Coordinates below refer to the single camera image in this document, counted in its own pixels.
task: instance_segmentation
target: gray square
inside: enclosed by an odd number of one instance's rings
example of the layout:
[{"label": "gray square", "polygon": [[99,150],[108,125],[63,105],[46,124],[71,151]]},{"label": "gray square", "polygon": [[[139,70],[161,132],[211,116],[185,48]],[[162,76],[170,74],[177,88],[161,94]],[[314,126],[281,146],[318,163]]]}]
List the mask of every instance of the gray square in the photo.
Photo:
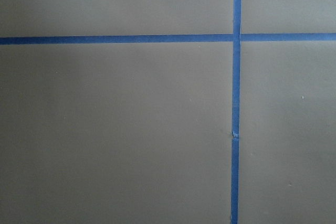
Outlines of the gray square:
[{"label": "gray square", "polygon": [[239,223],[336,219],[336,42],[244,42]]},{"label": "gray square", "polygon": [[242,0],[242,33],[336,33],[335,0]]},{"label": "gray square", "polygon": [[232,43],[0,47],[1,223],[223,223]]},{"label": "gray square", "polygon": [[0,37],[230,34],[233,0],[0,0]]}]

